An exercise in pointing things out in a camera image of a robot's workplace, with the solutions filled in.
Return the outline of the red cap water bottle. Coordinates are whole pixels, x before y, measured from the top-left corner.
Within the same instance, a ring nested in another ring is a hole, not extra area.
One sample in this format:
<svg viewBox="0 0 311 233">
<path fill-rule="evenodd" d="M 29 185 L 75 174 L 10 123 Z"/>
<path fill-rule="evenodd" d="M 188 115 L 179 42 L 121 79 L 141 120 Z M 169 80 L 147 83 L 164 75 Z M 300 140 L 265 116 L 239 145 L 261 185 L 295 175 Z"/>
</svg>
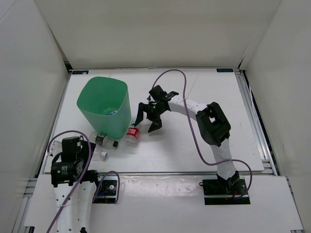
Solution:
<svg viewBox="0 0 311 233">
<path fill-rule="evenodd" d="M 140 123 L 135 126 L 135 121 L 136 120 L 134 118 L 131 120 L 130 126 L 125 136 L 125 140 L 132 144 L 136 144 L 139 141 L 140 130 L 142 128 Z"/>
</svg>

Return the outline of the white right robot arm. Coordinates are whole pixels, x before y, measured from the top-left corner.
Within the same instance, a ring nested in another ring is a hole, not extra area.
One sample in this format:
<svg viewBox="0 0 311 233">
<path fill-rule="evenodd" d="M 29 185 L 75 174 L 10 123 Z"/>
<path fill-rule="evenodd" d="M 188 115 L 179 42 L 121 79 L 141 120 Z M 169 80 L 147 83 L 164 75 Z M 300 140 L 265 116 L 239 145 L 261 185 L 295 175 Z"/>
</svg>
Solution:
<svg viewBox="0 0 311 233">
<path fill-rule="evenodd" d="M 217 167 L 218 188 L 224 194 L 231 193 L 236 188 L 236 182 L 240 176 L 235 168 L 229 148 L 229 136 L 231 126 L 218 103 L 197 103 L 182 99 L 180 95 L 170 100 L 151 101 L 139 103 L 135 125 L 143 120 L 144 113 L 152 122 L 148 132 L 162 127 L 161 114 L 166 111 L 181 113 L 188 118 L 188 122 L 195 120 L 202 139 L 210 145 L 215 163 L 205 164 Z"/>
</svg>

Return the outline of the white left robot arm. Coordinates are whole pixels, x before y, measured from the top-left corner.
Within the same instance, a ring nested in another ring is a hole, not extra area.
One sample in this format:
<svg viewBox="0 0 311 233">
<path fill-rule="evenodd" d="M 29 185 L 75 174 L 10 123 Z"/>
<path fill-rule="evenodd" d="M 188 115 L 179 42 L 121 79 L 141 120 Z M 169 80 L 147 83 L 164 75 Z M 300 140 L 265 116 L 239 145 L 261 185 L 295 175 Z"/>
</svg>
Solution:
<svg viewBox="0 0 311 233">
<path fill-rule="evenodd" d="M 56 215 L 47 232 L 88 233 L 93 196 L 102 188 L 99 173 L 86 166 L 92 148 L 77 136 L 59 144 L 61 152 L 54 156 L 50 171 Z"/>
</svg>

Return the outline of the clear white cap bottle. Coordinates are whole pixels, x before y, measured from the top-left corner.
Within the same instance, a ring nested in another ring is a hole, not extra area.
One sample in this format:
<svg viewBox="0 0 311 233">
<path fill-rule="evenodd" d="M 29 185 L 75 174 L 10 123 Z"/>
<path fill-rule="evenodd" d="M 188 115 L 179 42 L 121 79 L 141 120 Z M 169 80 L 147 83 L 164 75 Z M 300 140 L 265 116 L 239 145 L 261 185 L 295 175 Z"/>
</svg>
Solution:
<svg viewBox="0 0 311 233">
<path fill-rule="evenodd" d="M 92 155 L 92 161 L 105 161 L 108 157 L 107 151 L 100 147 L 95 147 Z"/>
</svg>

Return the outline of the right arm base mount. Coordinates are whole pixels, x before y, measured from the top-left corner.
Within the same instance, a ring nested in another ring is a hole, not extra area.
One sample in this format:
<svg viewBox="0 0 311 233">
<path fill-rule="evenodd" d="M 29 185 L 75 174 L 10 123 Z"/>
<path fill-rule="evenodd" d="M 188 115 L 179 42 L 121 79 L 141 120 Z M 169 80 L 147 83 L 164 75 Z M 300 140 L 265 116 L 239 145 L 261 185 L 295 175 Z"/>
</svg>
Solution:
<svg viewBox="0 0 311 233">
<path fill-rule="evenodd" d="M 199 182 L 203 188 L 205 205 L 249 205 L 251 204 L 244 178 L 240 178 L 229 190 L 219 180 L 208 179 Z"/>
</svg>

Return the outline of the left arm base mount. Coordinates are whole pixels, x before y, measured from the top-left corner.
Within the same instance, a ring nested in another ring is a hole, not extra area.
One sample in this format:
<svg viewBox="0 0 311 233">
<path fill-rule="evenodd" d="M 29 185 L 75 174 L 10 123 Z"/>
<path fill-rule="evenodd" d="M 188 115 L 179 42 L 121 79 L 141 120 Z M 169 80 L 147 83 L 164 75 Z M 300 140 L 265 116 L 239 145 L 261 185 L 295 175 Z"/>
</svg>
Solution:
<svg viewBox="0 0 311 233">
<path fill-rule="evenodd" d="M 107 172 L 99 181 L 92 203 L 116 204 L 120 196 L 121 179 L 117 172 Z"/>
</svg>

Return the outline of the grapefruit label white cap bottle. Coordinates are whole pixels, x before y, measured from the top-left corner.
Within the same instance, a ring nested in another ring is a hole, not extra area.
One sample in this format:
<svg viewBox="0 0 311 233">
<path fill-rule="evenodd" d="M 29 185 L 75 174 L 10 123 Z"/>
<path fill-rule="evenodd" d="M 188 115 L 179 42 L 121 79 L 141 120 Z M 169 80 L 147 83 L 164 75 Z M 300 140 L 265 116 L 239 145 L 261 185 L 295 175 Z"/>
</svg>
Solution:
<svg viewBox="0 0 311 233">
<path fill-rule="evenodd" d="M 118 112 L 117 109 L 107 109 L 103 112 L 104 116 L 113 116 L 114 114 L 116 114 Z"/>
</svg>

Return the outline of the green plastic bin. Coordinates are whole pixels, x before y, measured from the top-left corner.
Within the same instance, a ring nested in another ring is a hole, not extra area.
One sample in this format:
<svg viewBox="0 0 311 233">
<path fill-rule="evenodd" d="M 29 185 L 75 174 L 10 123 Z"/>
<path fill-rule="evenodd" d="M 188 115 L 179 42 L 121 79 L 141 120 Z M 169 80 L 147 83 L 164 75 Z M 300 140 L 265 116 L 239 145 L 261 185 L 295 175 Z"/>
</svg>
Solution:
<svg viewBox="0 0 311 233">
<path fill-rule="evenodd" d="M 131 121 L 128 86 L 109 77 L 93 77 L 82 89 L 77 107 L 94 131 L 112 138 L 122 138 Z M 117 109 L 113 116 L 104 116 L 107 109 Z"/>
</svg>

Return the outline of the black cap black label bottle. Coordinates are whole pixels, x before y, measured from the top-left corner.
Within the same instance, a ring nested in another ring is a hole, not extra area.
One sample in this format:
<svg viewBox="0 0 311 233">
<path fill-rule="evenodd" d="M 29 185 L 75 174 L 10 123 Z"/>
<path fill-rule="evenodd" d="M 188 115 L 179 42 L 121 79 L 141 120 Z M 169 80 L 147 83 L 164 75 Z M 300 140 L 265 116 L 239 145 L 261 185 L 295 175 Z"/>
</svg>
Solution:
<svg viewBox="0 0 311 233">
<path fill-rule="evenodd" d="M 106 149 L 116 149 L 119 142 L 111 139 L 106 134 L 92 132 L 89 137 L 90 142 L 100 145 Z"/>
</svg>

